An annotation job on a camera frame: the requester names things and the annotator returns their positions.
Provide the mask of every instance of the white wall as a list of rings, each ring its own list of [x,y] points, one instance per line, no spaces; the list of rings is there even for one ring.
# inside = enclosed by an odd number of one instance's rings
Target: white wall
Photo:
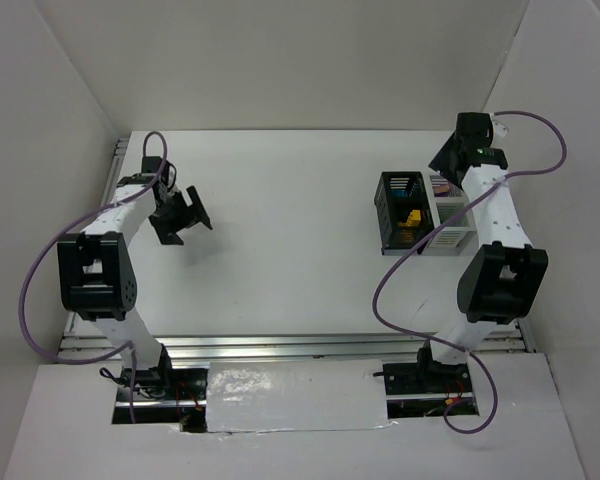
[[[114,138],[32,2],[0,0],[0,478],[39,362],[18,329],[21,282],[50,235],[99,200]],[[56,268],[44,264],[28,302],[51,348],[66,318]]]
[[[36,0],[123,132],[451,129],[528,0]]]
[[[530,2],[487,104],[508,108],[546,115],[569,145],[561,171],[517,179],[514,194],[529,236],[549,254],[533,325],[585,471],[600,479],[600,13],[590,1]],[[512,170],[555,162],[559,147],[547,129],[505,122]]]

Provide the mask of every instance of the black mesh basket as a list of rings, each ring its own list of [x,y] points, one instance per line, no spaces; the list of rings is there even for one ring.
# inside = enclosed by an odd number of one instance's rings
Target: black mesh basket
[[[387,250],[408,250],[433,230],[420,172],[382,172],[374,203],[383,254]]]

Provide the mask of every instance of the white floor panel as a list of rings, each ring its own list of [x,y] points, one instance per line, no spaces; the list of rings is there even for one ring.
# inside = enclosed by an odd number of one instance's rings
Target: white floor panel
[[[178,185],[194,184],[214,226],[159,245],[148,222],[130,245],[138,311],[168,335],[386,333],[373,291],[396,260],[380,254],[373,197],[382,171],[426,170],[447,132],[166,132]],[[144,132],[121,176],[139,171]],[[150,154],[160,154],[150,142]],[[388,319],[437,331],[456,310],[474,250],[406,263],[387,285]],[[98,335],[86,322],[75,333]]]

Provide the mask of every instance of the metal frame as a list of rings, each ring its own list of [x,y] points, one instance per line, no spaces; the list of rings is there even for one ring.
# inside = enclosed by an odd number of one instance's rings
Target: metal frame
[[[115,191],[117,177],[126,154],[128,138],[116,144],[111,170],[102,196],[102,204]],[[111,350],[104,337],[78,337],[69,315],[60,346],[66,358],[92,358]],[[173,360],[174,368],[208,367],[212,361],[294,361],[311,359],[352,359],[373,357],[384,362],[412,362],[422,346],[422,339],[401,334],[333,334],[285,336],[180,336],[158,337]],[[513,332],[495,331],[477,348],[478,352],[536,352],[537,344],[531,326],[523,319]]]
[[[118,389],[118,395],[124,394],[124,396],[128,397],[129,389],[120,387]],[[387,395],[387,403],[390,402],[408,402],[410,400],[444,400],[448,398],[445,393],[418,393],[418,394],[409,394],[409,395]],[[462,398],[473,398],[473,392],[465,392],[462,394]],[[138,395],[134,396],[133,399],[133,408],[174,408],[178,407],[195,407],[199,405],[201,407],[207,406],[207,401],[205,399],[199,399],[196,401],[193,400],[178,400],[177,404],[175,400],[150,400],[147,398],[142,398]],[[116,400],[115,408],[128,408],[129,401],[128,400]]]

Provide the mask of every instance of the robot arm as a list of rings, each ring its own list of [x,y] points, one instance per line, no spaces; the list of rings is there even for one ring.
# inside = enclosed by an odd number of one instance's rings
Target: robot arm
[[[503,177],[508,173],[502,150],[490,148],[493,127],[488,114],[458,115],[456,131],[429,165],[466,193],[470,201],[503,182],[473,209],[480,249],[460,278],[458,314],[436,336],[473,350],[497,325],[529,313],[547,269],[544,250],[525,234]],[[468,354],[432,343],[423,352],[434,369],[465,364]]]
[[[155,183],[153,195],[146,193],[135,200],[123,200],[143,189],[158,170],[160,157],[145,157],[142,172],[118,183],[112,203],[80,233],[66,234],[57,244],[62,303],[83,320],[92,322],[114,346],[132,341],[137,358],[137,384],[147,388],[169,385],[171,361],[166,348],[147,330],[135,309],[137,283],[127,245],[149,218],[160,243],[182,245],[178,232],[202,222],[211,222],[194,187],[182,193],[171,180],[172,165],[167,162],[162,178]],[[123,378],[129,376],[131,358],[123,351]]]

